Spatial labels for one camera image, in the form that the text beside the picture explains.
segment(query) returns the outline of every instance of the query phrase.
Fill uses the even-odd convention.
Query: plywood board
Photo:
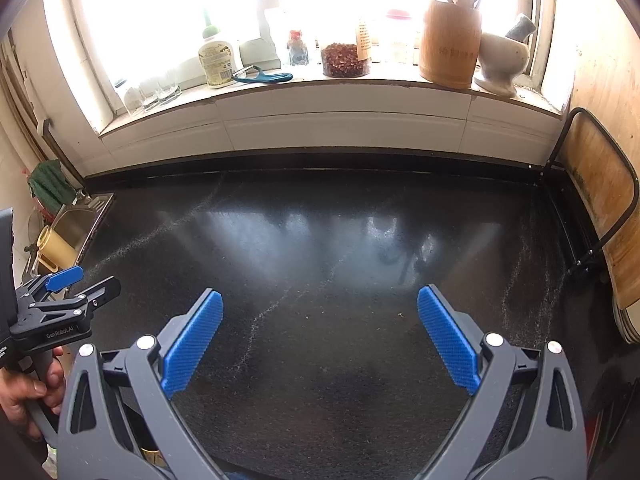
[[[580,24],[571,107],[590,110],[640,170],[640,39],[615,0],[575,0]],[[602,236],[631,200],[632,181],[602,136],[578,118],[562,150]],[[640,299],[640,211],[605,246],[618,306]]]

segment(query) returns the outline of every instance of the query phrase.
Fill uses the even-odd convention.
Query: green cloth
[[[71,204],[76,190],[69,184],[57,159],[38,164],[27,179],[31,196],[36,197],[52,215],[57,215],[64,204]]]

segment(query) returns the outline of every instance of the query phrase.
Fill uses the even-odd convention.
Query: window sill
[[[418,67],[414,65],[407,65],[404,63],[374,63],[371,67],[371,72],[362,77],[357,78],[332,78],[322,74],[319,66],[304,66],[304,67],[289,67],[281,70],[267,70],[266,73],[277,73],[289,71],[293,74],[293,79],[286,83],[279,84],[265,84],[265,83],[233,83],[229,86],[219,89],[213,89],[207,85],[200,85],[194,88],[184,90],[181,95],[175,98],[173,101],[164,105],[159,105],[151,110],[142,112],[135,116],[129,114],[123,114],[111,121],[110,124],[105,127],[99,134],[100,137],[107,136],[113,132],[121,130],[126,126],[144,121],[149,117],[164,114],[176,108],[187,107],[195,102],[200,104],[206,101],[216,101],[228,96],[238,95],[239,92],[259,92],[265,90],[271,90],[277,87],[290,87],[290,86],[311,86],[311,85],[325,85],[325,84],[380,84],[380,85],[394,85],[394,86],[406,86],[406,87],[422,87],[440,89],[450,92],[458,92],[464,94],[471,94],[475,96],[482,96],[498,101],[508,102],[530,108],[546,114],[550,117],[561,118],[562,114],[554,108],[549,102],[542,97],[539,92],[531,88],[516,87],[518,94],[514,98],[505,98],[497,96],[486,90],[480,88],[475,83],[471,88],[464,90],[454,90],[444,88],[436,85],[426,79],[423,79],[418,72]]]

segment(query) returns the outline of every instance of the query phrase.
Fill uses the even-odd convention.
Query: black countertop
[[[117,192],[83,267],[83,283],[122,282],[95,316],[102,350],[157,333],[207,286],[222,294],[223,322],[174,401],[214,457],[286,479],[411,479],[446,436],[467,397],[418,320],[427,283],[514,344],[562,341],[586,406],[620,343],[610,285],[564,283],[556,224],[526,184],[380,171],[158,179]],[[592,311],[605,313],[596,326]]]

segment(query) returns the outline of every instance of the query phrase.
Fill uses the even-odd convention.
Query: dried red beans
[[[359,77],[371,70],[371,59],[358,60],[355,44],[332,43],[320,51],[322,72],[330,77]]]

